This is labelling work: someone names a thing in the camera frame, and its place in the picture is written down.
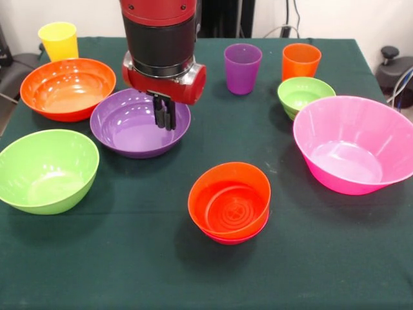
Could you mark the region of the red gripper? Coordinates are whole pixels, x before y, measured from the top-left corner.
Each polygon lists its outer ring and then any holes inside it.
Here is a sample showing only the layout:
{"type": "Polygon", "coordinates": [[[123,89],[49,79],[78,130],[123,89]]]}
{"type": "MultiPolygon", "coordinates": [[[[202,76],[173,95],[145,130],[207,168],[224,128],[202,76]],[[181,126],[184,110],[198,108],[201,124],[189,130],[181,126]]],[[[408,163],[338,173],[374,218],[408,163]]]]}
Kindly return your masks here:
{"type": "Polygon", "coordinates": [[[194,63],[188,72],[179,77],[172,79],[148,77],[134,68],[129,51],[126,52],[122,64],[122,76],[129,87],[140,92],[157,94],[152,100],[155,123],[158,127],[165,126],[167,130],[176,129],[175,102],[194,105],[199,100],[206,83],[206,72],[205,65],[194,63]],[[158,95],[169,99],[163,100],[158,95]]]}

